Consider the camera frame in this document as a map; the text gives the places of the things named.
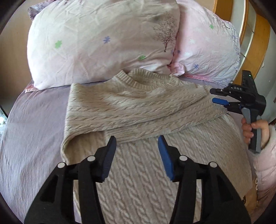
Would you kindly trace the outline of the person's right hand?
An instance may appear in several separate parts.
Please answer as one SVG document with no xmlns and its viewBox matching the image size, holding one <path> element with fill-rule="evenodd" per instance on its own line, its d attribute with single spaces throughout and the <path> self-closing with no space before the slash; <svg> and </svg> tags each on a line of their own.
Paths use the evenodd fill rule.
<svg viewBox="0 0 276 224">
<path fill-rule="evenodd" d="M 265 148 L 267 145 L 269 138 L 270 138 L 270 132 L 269 132 L 269 124 L 266 120 L 258 120 L 252 124 L 247 124 L 246 119 L 243 118 L 241 120 L 242 124 L 242 134 L 244 136 L 244 142 L 248 145 L 253 138 L 253 129 L 261 129 L 261 149 Z"/>
</svg>

